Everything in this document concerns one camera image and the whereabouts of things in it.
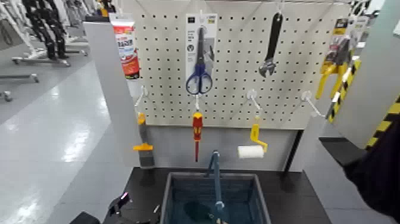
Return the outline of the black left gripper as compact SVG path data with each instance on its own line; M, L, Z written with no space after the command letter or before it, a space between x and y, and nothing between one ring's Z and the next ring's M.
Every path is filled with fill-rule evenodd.
M160 223L160 214L124 214L126 223L132 224L157 224Z

